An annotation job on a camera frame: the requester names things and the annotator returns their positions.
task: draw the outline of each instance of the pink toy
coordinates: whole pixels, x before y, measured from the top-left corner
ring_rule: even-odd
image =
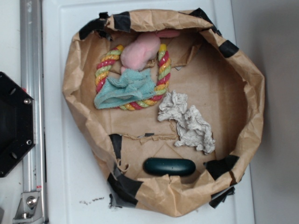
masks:
[[[137,39],[129,44],[121,54],[121,73],[125,69],[141,71],[148,60],[154,59],[160,48],[160,37],[179,36],[177,30],[162,30],[157,33],[148,32],[140,34]]]

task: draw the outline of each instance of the metal rail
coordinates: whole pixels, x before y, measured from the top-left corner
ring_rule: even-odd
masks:
[[[43,112],[42,3],[20,0],[21,86],[35,100],[35,147],[23,159],[23,194],[13,223],[48,221]]]

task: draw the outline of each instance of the light blue towel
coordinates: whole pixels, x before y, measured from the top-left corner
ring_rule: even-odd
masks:
[[[150,76],[150,69],[141,72],[126,69],[119,79],[108,77],[94,99],[95,107],[113,108],[153,97],[156,84]]]

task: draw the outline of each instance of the crumpled white cloth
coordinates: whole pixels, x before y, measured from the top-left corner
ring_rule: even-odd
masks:
[[[187,94],[176,93],[175,90],[168,92],[159,105],[158,120],[176,120],[180,140],[175,142],[175,146],[196,147],[197,151],[209,154],[215,150],[211,126],[194,105],[187,109],[187,99]]]

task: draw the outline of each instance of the striped rope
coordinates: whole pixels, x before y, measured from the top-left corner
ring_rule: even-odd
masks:
[[[100,92],[100,90],[102,89],[112,65],[120,58],[123,49],[124,48],[122,45],[118,45],[116,48],[112,49],[107,54],[105,54],[105,56],[101,60],[101,63],[99,63],[99,65],[97,66],[97,71],[95,73],[95,83],[97,85],[97,92]],[[157,103],[157,101],[162,99],[163,95],[166,93],[167,87],[169,85],[169,79],[171,76],[171,59],[169,58],[169,54],[165,44],[161,44],[160,46],[158,52],[158,60],[159,75],[158,82],[154,88],[155,96],[146,100],[121,105],[119,106],[119,108],[121,108],[122,110],[129,111],[140,110],[149,106],[153,106]]]

